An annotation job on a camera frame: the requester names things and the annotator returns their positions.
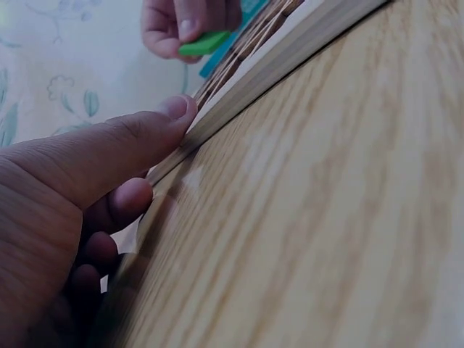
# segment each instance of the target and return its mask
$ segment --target thin wooden strip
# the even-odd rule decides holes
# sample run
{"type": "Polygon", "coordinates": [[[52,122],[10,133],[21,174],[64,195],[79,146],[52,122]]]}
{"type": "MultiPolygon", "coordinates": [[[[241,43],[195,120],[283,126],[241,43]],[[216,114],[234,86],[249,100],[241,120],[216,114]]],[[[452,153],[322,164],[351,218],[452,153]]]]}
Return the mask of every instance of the thin wooden strip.
{"type": "Polygon", "coordinates": [[[248,36],[245,35],[239,40],[239,42],[242,43],[241,51],[234,52],[234,49],[232,49],[225,58],[226,63],[217,67],[211,78],[205,83],[205,87],[202,89],[201,95],[197,99],[199,108],[203,107],[205,102],[210,100],[215,93],[217,93],[219,88],[231,78],[241,62],[258,50],[261,45],[280,28],[286,19],[286,16],[284,17],[283,14],[288,14],[289,10],[295,10],[297,5],[301,3],[301,0],[280,1],[269,9],[262,22],[255,28],[250,28],[252,29],[252,34],[248,36]]]}
{"type": "Polygon", "coordinates": [[[150,172],[156,184],[240,111],[364,16],[389,0],[306,1],[200,110],[181,147],[150,172]]]}

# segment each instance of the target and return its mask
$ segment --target wooden stick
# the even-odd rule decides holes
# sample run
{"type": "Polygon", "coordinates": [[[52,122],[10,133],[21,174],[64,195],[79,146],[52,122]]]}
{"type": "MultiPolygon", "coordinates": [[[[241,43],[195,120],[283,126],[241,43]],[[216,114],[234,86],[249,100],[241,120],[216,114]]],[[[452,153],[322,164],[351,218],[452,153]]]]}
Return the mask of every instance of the wooden stick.
{"type": "Polygon", "coordinates": [[[177,150],[148,175],[154,185],[195,148],[308,57],[388,0],[306,0],[200,109],[177,150]]]}

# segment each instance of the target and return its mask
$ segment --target child's hand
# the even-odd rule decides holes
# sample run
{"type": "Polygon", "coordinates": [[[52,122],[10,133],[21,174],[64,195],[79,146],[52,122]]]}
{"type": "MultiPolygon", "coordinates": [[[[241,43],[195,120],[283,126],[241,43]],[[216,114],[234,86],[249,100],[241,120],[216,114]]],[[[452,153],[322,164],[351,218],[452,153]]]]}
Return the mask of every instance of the child's hand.
{"type": "Polygon", "coordinates": [[[157,56],[198,62],[182,57],[181,44],[207,31],[236,30],[241,24],[240,0],[144,0],[141,30],[144,45],[157,56]]]}

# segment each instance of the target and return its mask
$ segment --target fingernail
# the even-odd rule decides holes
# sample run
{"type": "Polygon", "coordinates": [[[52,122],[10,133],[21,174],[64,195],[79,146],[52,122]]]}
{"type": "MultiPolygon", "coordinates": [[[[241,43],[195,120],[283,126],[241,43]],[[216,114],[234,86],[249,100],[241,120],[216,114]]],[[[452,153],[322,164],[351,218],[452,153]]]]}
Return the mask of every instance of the fingernail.
{"type": "Polygon", "coordinates": [[[171,96],[157,106],[155,112],[168,116],[171,120],[178,120],[187,113],[188,104],[182,96],[171,96]]]}
{"type": "Polygon", "coordinates": [[[179,25],[179,39],[186,40],[195,30],[195,21],[183,20],[179,25]]]}

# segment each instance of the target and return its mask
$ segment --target floral wallpaper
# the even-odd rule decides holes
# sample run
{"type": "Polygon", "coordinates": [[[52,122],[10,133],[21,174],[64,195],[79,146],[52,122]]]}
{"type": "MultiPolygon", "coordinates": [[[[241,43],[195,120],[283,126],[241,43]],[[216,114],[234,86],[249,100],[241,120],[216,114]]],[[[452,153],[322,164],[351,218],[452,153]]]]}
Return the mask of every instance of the floral wallpaper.
{"type": "Polygon", "coordinates": [[[0,146],[192,93],[202,63],[149,53],[141,0],[0,0],[0,146]]]}

